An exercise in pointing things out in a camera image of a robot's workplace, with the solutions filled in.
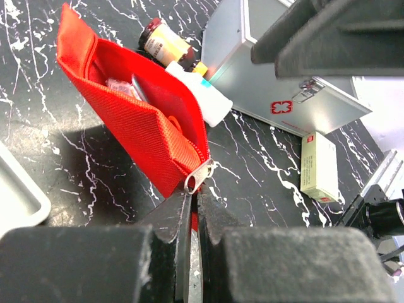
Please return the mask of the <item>white cardboard medicine box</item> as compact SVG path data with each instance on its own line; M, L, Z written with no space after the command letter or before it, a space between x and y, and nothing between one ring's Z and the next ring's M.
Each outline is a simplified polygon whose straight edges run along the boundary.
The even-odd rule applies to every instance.
M319 132L302 139L300 191L320 203L338 201L336 146Z

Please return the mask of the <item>white teal label bottle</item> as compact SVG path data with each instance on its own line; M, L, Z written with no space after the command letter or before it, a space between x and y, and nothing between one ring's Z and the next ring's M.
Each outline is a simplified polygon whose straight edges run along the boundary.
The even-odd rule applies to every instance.
M187 72L175 61L172 61L165 70L185 84L192 92L199 104L204 121L211 128L222 122L231 111L233 101L223 95L199 73Z

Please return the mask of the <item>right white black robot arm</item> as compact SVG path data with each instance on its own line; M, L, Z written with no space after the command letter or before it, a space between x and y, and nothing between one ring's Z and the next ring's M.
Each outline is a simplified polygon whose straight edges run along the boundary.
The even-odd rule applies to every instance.
M254 64L272 63L277 78L303 78L293 101L324 90L324 76L403 75L402 1L295 1L251 49ZM403 170L389 153L339 220L374 241L403 234L403 200L379 185Z

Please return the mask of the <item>grey divided plastic tray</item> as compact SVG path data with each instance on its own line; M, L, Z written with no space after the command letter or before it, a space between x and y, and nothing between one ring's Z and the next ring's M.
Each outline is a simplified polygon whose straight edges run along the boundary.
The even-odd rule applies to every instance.
M45 221L51 202L17 159L1 144L1 235Z

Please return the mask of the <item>red first aid pouch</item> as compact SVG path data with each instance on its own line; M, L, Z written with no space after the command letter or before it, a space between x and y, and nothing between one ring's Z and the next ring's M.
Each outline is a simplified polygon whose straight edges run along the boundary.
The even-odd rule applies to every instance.
M101 39L64 4L56 59L73 85L168 198L210 158L201 109L191 91L146 57ZM148 103L107 87L135 75Z

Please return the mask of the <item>bandage packets stack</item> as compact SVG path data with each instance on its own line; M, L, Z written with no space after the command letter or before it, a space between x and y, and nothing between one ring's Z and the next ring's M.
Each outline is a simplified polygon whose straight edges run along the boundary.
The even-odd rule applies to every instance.
M107 87L112 90L125 93L126 95L148 103L148 99L134 74L131 76L131 82L109 78L105 83Z

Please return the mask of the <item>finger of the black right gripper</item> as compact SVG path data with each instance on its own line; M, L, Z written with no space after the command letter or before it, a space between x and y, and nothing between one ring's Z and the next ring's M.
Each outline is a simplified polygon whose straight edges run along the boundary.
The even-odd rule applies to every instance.
M403 1L295 1L251 49L277 78L403 76Z

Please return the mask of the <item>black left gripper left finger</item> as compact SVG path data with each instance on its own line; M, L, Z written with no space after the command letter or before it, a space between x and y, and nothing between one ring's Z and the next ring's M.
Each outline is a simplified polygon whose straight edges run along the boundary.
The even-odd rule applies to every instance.
M190 195L134 225L26 227L1 239L2 302L187 302Z

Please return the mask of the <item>grey plastic medicine case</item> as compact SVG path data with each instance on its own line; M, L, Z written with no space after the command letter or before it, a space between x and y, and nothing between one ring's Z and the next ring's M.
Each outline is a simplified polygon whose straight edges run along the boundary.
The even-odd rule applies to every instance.
M292 16L294 1L221 1L203 31L201 60L207 80L233 101L233 108L260 121L303 137L328 134L371 113L357 97L353 76L287 75L282 71L283 48L311 14L302 8L292 17L285 39L270 38L277 53L257 64L252 50L264 33Z

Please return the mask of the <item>brown orange cap bottle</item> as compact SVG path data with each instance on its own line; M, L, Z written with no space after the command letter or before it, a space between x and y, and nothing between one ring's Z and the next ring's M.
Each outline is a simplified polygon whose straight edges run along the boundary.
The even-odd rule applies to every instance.
M161 18L154 18L145 27L139 38L139 47L167 67L172 61L185 71L204 76L205 64L196 59L194 49L176 34Z

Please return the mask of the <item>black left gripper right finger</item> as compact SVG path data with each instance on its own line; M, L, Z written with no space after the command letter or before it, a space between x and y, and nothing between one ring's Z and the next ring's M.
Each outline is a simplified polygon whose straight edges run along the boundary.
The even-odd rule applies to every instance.
M204 302L396 302L371 241L346 227L247 227L198 194Z

